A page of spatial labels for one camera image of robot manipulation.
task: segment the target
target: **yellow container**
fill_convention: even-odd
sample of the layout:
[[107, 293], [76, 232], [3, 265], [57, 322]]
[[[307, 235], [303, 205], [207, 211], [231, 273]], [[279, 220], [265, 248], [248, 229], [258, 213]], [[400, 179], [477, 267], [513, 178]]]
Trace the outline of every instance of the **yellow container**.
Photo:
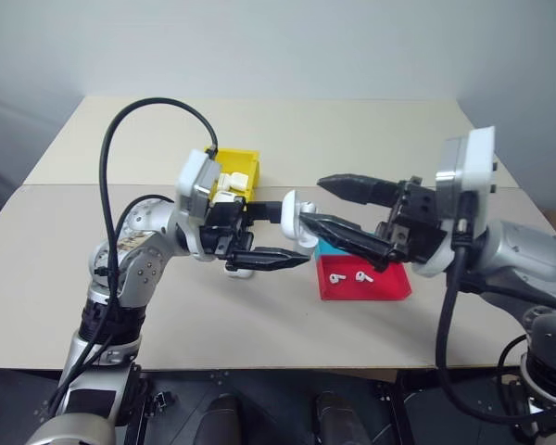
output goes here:
[[223, 173], [241, 172], [246, 174], [247, 188], [245, 192], [231, 189], [230, 191], [245, 197], [246, 201], [255, 198], [254, 188], [259, 180], [259, 152], [254, 150], [236, 150], [233, 148], [219, 148], [214, 159], [222, 166]]

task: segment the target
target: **red tray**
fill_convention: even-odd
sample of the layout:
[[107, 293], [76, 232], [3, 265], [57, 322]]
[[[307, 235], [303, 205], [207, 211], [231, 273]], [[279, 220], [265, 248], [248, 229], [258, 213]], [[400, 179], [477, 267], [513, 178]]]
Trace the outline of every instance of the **red tray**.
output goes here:
[[[358, 271], [369, 275], [373, 282], [356, 281]], [[345, 275], [346, 279], [332, 284], [331, 273]], [[383, 273], [378, 273], [369, 262], [352, 255], [321, 255], [317, 260], [317, 277], [322, 299], [400, 300], [411, 293], [403, 265], [390, 264]]]

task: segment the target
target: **white wall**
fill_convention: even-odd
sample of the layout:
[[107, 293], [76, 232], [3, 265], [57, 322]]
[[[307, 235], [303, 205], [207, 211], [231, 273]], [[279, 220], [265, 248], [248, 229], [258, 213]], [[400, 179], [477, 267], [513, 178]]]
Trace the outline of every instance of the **white wall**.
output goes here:
[[0, 0], [0, 174], [85, 94], [457, 97], [556, 208], [556, 0]]

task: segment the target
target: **beige table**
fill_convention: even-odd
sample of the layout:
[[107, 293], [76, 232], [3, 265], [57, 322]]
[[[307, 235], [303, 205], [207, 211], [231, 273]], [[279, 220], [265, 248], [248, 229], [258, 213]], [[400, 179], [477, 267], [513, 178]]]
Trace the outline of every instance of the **beige table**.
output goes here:
[[[85, 301], [89, 282], [87, 259], [105, 234], [94, 174], [99, 139], [108, 119], [128, 101], [85, 100], [27, 183], [0, 214], [0, 367], [54, 369], [61, 367], [65, 360], [71, 331], [80, 322]], [[228, 134], [224, 137], [231, 146], [259, 148], [240, 143], [239, 137], [252, 142], [248, 137], [258, 124], [266, 134], [270, 119], [264, 113], [271, 114], [276, 104], [274, 101], [246, 102], [237, 102], [234, 107], [225, 106], [224, 101], [196, 104], [202, 112], [211, 114], [210, 119], [219, 127], [222, 145], [222, 135]], [[317, 176], [345, 171], [368, 173], [375, 170], [377, 176], [398, 179], [416, 170], [425, 178], [434, 177], [436, 162], [431, 159], [437, 158], [442, 140], [447, 135], [465, 133], [469, 123], [453, 103], [435, 103], [431, 112], [427, 104], [369, 101], [356, 104], [359, 115], [372, 110], [377, 119], [372, 127], [367, 127], [367, 132], [379, 128], [385, 132], [383, 140], [388, 141], [387, 148], [382, 148], [379, 132], [376, 132], [372, 149], [367, 148], [371, 146], [368, 145], [371, 138], [361, 132], [362, 125], [355, 127], [350, 121], [345, 124], [339, 118], [340, 108], [348, 108], [348, 113], [354, 115], [351, 110], [356, 109], [355, 106], [322, 101], [298, 106], [278, 104], [274, 120], [281, 123], [284, 132], [275, 131], [272, 137], [258, 139], [260, 143], [270, 141], [266, 151], [261, 153], [262, 178], [265, 177], [262, 184], [265, 181], [265, 186], [258, 190], [258, 199], [282, 198], [288, 188], [277, 185], [293, 181], [298, 183], [301, 195], [317, 202], [322, 211], [345, 216], [366, 229], [373, 229], [386, 216], [385, 209], [347, 203], [308, 185]], [[397, 113], [398, 120], [381, 128], [380, 113], [390, 119], [385, 112], [389, 106], [405, 108], [407, 113], [400, 109], [392, 112]], [[221, 113], [225, 108], [226, 116]], [[293, 109], [301, 108], [314, 110], [311, 113], [314, 118], [310, 121], [315, 123], [304, 125], [304, 116], [300, 117], [301, 122], [288, 118]], [[323, 108], [328, 109], [322, 112], [320, 119], [317, 116]], [[168, 112], [158, 109], [160, 113]], [[241, 113], [238, 119], [228, 111], [235, 109]], [[256, 121], [257, 115], [268, 120], [268, 128]], [[413, 117], [405, 119], [404, 115]], [[224, 116], [234, 125], [243, 119], [241, 123], [245, 128], [239, 131], [232, 125], [225, 128], [221, 123]], [[149, 116], [144, 110], [143, 117], [154, 126], [160, 123], [156, 112]], [[445, 122], [453, 120], [455, 126], [446, 128]], [[140, 128], [137, 118], [132, 122]], [[296, 133], [294, 127], [299, 124], [299, 133]], [[358, 150], [347, 151], [356, 156], [355, 163], [344, 165], [344, 161], [340, 161], [341, 144], [346, 142], [343, 136], [336, 140], [318, 136], [317, 146], [312, 143], [312, 137], [305, 136], [305, 144], [297, 144], [299, 137], [307, 134], [306, 130], [319, 134], [320, 127], [331, 135], [346, 133], [349, 136], [351, 146], [358, 147]], [[170, 130], [158, 129], [163, 134], [177, 130], [173, 126]], [[177, 160], [176, 165], [173, 164], [171, 177], [168, 164], [173, 162], [166, 160], [167, 155], [156, 154], [161, 149], [158, 144], [143, 147], [146, 142], [143, 132], [150, 134], [152, 131], [152, 126], [148, 132], [144, 128], [137, 130], [126, 126], [120, 132], [114, 147], [116, 154], [111, 157], [114, 185], [110, 191], [115, 215], [138, 195], [173, 194], [170, 184], [181, 162]], [[404, 144], [409, 144], [410, 139], [424, 141], [422, 151], [418, 150], [416, 156], [422, 163], [412, 162], [411, 151], [403, 144], [390, 149], [389, 142], [398, 140], [396, 134]], [[434, 139], [439, 136], [438, 147], [435, 147]], [[158, 135], [156, 139], [169, 145], [168, 137]], [[182, 141], [177, 134], [177, 145]], [[362, 141], [367, 144], [356, 144]], [[202, 146], [206, 142], [206, 136], [199, 134], [197, 141], [189, 145]], [[174, 143], [171, 146], [167, 149], [176, 148]], [[278, 156], [275, 150], [279, 146], [284, 147], [284, 151]], [[310, 151], [320, 150], [322, 156], [315, 164], [308, 164], [305, 171], [305, 164], [296, 164], [295, 160], [312, 159], [307, 147]], [[130, 153], [128, 158], [123, 154], [126, 148]], [[277, 162], [291, 159], [296, 167], [287, 170], [287, 175], [278, 174], [280, 169], [268, 159]], [[135, 162], [142, 162], [144, 170], [136, 169]], [[381, 172], [384, 164], [387, 170]], [[156, 174], [157, 166], [162, 171], [160, 176]], [[135, 182], [141, 184], [123, 184], [132, 180], [129, 172], [136, 173]], [[144, 184], [156, 181], [161, 185]], [[504, 169], [500, 171], [499, 185], [499, 192], [490, 200], [490, 217], [550, 230], [524, 192], [514, 187], [511, 176]], [[258, 246], [289, 246], [275, 225], [256, 224], [255, 233]], [[147, 310], [138, 358], [146, 369], [401, 368], [434, 363], [443, 276], [425, 279], [412, 274], [407, 267], [413, 293], [401, 302], [323, 302], [319, 299], [313, 262], [292, 270], [257, 273], [249, 281], [230, 280], [220, 273], [220, 268], [217, 261], [202, 263], [192, 258], [178, 258], [170, 262]], [[490, 365], [496, 361], [502, 347], [521, 333], [519, 325], [503, 311], [477, 296], [461, 296], [449, 340], [449, 363]]]

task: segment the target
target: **teal object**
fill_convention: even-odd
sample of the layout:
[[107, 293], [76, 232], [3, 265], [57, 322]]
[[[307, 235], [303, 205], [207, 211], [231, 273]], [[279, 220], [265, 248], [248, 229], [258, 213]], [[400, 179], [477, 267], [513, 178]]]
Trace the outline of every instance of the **teal object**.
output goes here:
[[349, 253], [339, 248], [334, 248], [326, 241], [320, 239], [319, 243], [317, 243], [317, 247], [315, 248], [315, 260], [317, 260], [321, 255], [349, 255]]

